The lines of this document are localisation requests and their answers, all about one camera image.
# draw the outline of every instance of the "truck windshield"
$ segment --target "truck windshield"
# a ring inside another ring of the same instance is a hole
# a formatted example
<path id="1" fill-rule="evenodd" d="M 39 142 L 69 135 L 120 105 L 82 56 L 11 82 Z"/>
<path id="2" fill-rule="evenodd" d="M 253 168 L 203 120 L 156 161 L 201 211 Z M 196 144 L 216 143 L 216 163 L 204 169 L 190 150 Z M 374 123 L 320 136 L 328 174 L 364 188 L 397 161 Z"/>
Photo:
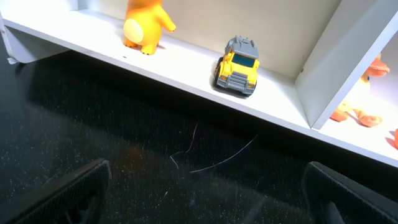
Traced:
<path id="1" fill-rule="evenodd" d="M 252 68 L 256 59 L 245 57 L 243 55 L 235 54 L 234 58 L 232 58 L 232 62 L 236 64 L 240 64 L 249 68 Z"/>

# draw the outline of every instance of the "shelf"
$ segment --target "shelf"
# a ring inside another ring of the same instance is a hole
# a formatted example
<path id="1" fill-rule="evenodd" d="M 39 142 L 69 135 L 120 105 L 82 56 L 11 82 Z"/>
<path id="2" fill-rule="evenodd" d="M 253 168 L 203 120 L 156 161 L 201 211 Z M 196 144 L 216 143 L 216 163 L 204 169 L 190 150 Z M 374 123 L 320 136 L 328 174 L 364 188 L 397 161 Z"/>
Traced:
<path id="1" fill-rule="evenodd" d="M 320 133 L 344 141 L 349 147 L 358 146 L 369 152 L 389 157 L 398 163 L 398 149 L 394 145 L 394 133 L 398 128 L 398 106 L 382 101 L 373 96 L 375 114 L 383 118 L 383 122 L 376 127 L 367 128 L 357 123 L 353 118 L 338 123 L 329 119 L 321 128 Z"/>
<path id="2" fill-rule="evenodd" d="M 123 45 L 123 21 L 104 14 L 89 10 L 57 12 L 56 15 L 50 12 L 3 13 L 3 19 L 5 26 L 286 128 L 309 131 L 293 81 L 268 70 L 259 70 L 254 94 L 242 98 L 211 87 L 220 54 L 163 36 L 155 55 L 143 55 Z"/>

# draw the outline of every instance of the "yellow toy truck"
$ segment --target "yellow toy truck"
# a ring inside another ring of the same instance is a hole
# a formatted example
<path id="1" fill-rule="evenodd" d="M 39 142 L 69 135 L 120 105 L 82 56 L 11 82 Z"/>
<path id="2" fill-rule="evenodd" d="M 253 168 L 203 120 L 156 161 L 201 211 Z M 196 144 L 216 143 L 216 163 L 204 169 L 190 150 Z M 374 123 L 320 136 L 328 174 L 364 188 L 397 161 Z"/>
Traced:
<path id="1" fill-rule="evenodd" d="M 257 85 L 257 69 L 260 66 L 259 50 L 253 40 L 241 36 L 232 38 L 225 48 L 225 55 L 218 60 L 214 87 L 236 90 L 251 96 Z"/>

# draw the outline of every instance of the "gray bumper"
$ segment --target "gray bumper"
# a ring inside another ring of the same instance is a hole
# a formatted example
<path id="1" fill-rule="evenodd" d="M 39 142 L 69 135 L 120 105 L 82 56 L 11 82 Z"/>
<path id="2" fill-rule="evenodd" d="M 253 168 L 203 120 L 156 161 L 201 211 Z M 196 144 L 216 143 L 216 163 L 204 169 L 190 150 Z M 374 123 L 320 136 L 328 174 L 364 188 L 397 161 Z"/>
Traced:
<path id="1" fill-rule="evenodd" d="M 217 85 L 223 88 L 229 88 L 232 90 L 240 91 L 245 95 L 251 95 L 254 92 L 254 88 L 249 88 L 248 76 L 234 72 L 228 77 L 227 80 L 218 78 Z"/>

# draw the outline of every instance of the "speckled black floor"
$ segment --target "speckled black floor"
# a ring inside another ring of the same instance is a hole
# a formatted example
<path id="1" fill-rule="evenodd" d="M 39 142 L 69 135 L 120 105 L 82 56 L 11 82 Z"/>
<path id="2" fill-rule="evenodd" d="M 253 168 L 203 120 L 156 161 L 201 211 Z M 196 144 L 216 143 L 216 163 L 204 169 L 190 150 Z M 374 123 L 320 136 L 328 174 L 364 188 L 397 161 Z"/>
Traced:
<path id="1" fill-rule="evenodd" d="M 101 157 L 113 174 L 101 223 L 311 223 L 300 181 L 313 158 L 286 153 L 304 148 L 295 138 L 267 129 L 191 174 L 258 134 L 218 120 L 255 124 L 73 52 L 6 57 L 1 46 L 0 203 Z"/>

